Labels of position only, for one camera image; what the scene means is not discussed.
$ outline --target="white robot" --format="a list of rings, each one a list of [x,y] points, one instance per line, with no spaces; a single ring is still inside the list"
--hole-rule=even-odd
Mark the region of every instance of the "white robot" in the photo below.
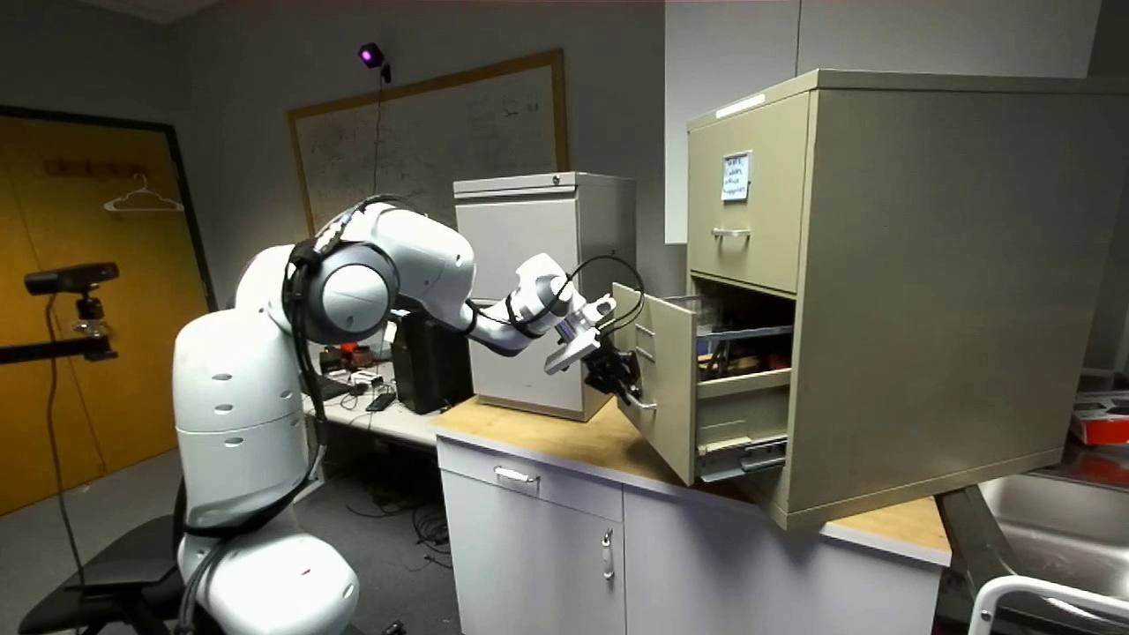
[[[305,424],[306,343],[360,343],[397,297],[495,353],[560,336],[546,371],[600,349],[614,299],[586,299],[546,256],[519,270],[519,290],[480,311],[467,299],[474,252],[447,228],[362,203],[299,246],[260,252],[234,311],[175,336],[173,409],[186,489],[181,577],[225,632],[346,632],[360,584],[346,559],[280,513],[319,482]]]

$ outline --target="whiteboard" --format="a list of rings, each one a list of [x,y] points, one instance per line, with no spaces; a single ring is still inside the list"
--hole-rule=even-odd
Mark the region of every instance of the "whiteboard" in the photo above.
[[[568,171],[563,52],[288,115],[309,230],[362,197],[455,228],[450,179]]]

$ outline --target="cabinet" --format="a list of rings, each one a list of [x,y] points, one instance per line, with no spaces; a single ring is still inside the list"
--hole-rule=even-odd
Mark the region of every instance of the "cabinet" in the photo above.
[[[684,484],[793,530],[1057,463],[1129,212],[1125,88],[814,70],[688,146],[699,306],[642,297],[616,336]],[[702,343],[776,322],[782,353],[702,375]]]
[[[467,635],[930,632],[948,565],[930,500],[779,534],[670,489],[614,406],[575,426],[463,404],[439,459]]]
[[[519,284],[519,265],[552,256],[563,273],[577,273],[577,290],[595,299],[624,270],[593,263],[614,256],[634,263],[634,190],[624,178],[602,172],[527,172],[455,185],[459,233],[477,252],[474,299],[505,299]],[[583,365],[545,375],[557,340],[537,340],[519,358],[470,349],[474,391],[495,404],[590,420],[602,397],[583,380]]]
[[[624,632],[616,489],[450,446],[442,484],[467,635]]]

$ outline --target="floor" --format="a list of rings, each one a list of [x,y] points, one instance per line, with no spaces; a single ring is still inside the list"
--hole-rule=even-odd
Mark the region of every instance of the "floor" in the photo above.
[[[329,484],[294,513],[360,577],[362,594],[349,635],[380,635],[394,620],[409,635],[459,635],[434,453],[333,426],[326,473]],[[161,456],[72,492],[80,559],[166,516],[175,484],[175,456]],[[0,561],[0,632],[16,632],[22,616],[74,577],[59,504],[41,500],[0,516]]]

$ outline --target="chair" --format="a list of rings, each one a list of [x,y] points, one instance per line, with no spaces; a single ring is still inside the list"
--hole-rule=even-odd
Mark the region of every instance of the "chair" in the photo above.
[[[41,596],[22,620],[22,635],[40,632],[86,632],[94,635],[107,626],[131,626],[138,635],[168,635],[166,620],[175,620],[183,584],[175,573],[175,543],[183,538],[183,489],[175,492],[173,516],[151,518],[107,552],[100,552],[80,580],[65,580]],[[198,612],[194,632],[218,632],[218,626]]]

